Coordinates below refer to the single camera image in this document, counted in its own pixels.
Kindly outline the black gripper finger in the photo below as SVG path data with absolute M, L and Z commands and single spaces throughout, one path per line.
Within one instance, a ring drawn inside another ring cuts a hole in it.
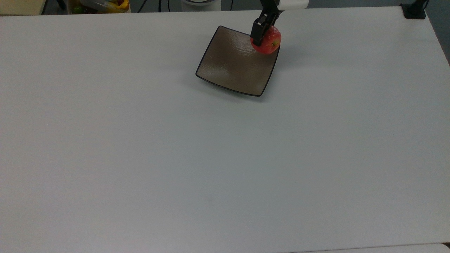
M 262 44 L 263 38 L 268 30 L 273 26 L 277 19 L 276 13 L 262 13 L 252 25 L 252 30 L 250 33 L 251 39 L 253 39 L 252 44 L 255 46 L 260 46 Z

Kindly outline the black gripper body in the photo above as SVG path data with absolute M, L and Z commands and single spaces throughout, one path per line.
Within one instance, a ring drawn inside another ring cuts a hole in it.
M 280 4 L 280 0 L 260 0 L 262 5 L 262 11 L 260 14 L 260 18 L 266 17 L 267 19 L 277 20 L 283 10 L 278 6 Z

